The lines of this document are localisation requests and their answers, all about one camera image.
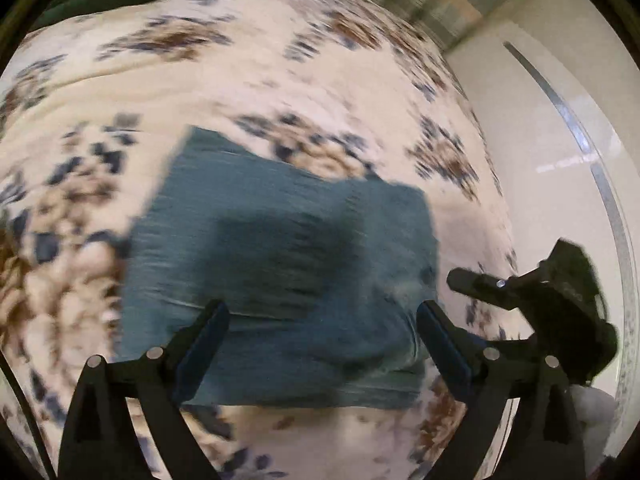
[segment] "bed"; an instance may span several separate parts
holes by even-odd
[[[324,180],[373,174],[421,190],[449,317],[486,338],[526,331],[517,313],[446,286],[453,267],[516,272],[508,210],[441,53],[369,0],[159,0],[70,18],[25,38],[0,96],[2,351],[54,465],[84,362],[115,359],[126,330],[133,226],[193,126]],[[415,480],[465,412],[423,364],[406,410],[209,405],[184,416],[225,479]],[[0,395],[2,414],[34,457],[13,400]],[[168,478],[139,406],[130,411],[150,468]]]

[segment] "teal cloth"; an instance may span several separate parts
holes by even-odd
[[[119,358],[139,357],[222,298],[230,331],[193,404],[406,408],[436,298],[437,243],[418,189],[327,182],[194,128],[132,233]]]

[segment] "metal pin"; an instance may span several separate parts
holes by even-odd
[[[162,357],[163,353],[164,349],[161,346],[154,346],[153,348],[150,348],[146,351],[146,356],[149,359],[159,359]]]
[[[500,351],[492,346],[488,346],[482,350],[482,354],[489,359],[489,361],[497,361],[500,358]]]
[[[560,366],[560,361],[555,355],[546,356],[545,363],[549,368],[558,368]]]
[[[102,362],[102,356],[101,355],[92,355],[91,357],[89,357],[86,360],[86,363],[89,366],[89,368],[97,368],[97,366],[101,362]]]

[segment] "floral blanket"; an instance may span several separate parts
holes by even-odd
[[[114,356],[132,224],[191,125],[323,178],[373,172],[421,189],[450,318],[488,338],[525,330],[517,314],[446,286],[452,267],[514,272],[506,205],[437,48],[369,0],[161,0],[72,18],[25,39],[0,96],[1,345],[54,465],[84,362]],[[414,480],[464,413],[425,366],[404,412],[219,406],[184,416],[224,479]],[[33,455],[12,399],[0,394],[2,415]],[[154,475],[168,478],[139,406],[130,410]]]

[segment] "floral pattern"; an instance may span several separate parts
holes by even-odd
[[[159,16],[148,20],[141,30],[102,45],[97,59],[109,59],[124,51],[157,54],[169,60],[195,59],[200,45],[232,43],[228,36],[220,33],[219,22]]]
[[[0,150],[0,345],[54,465],[84,362],[114,358],[133,221],[190,124],[321,178],[419,187],[447,255],[441,275],[479,260],[514,272],[499,182],[462,89],[433,42],[386,10],[369,0],[163,0],[94,17],[32,34],[0,78],[0,134],[11,137]],[[132,76],[132,58],[153,63]],[[45,100],[50,113],[37,108]],[[28,108],[42,117],[18,131]],[[486,338],[520,331],[490,306],[438,293],[459,326]],[[417,480],[464,413],[433,363],[425,368],[430,380],[404,413],[190,406],[183,416],[224,479]],[[16,406],[1,409],[18,421]],[[140,406],[129,411],[153,475],[168,478]]]
[[[367,141],[350,133],[323,131],[292,113],[275,120],[239,116],[235,123],[252,136],[267,139],[275,158],[324,178],[363,177],[374,173]]]
[[[452,135],[427,117],[420,120],[424,137],[406,150],[415,159],[415,171],[422,178],[436,173],[458,186],[469,200],[476,199],[478,174],[465,156],[460,136]]]
[[[8,89],[0,103],[0,136],[4,133],[7,121],[14,113],[32,108],[47,97],[47,83],[56,66],[65,57],[64,54],[61,54],[36,61],[18,72],[14,84]]]

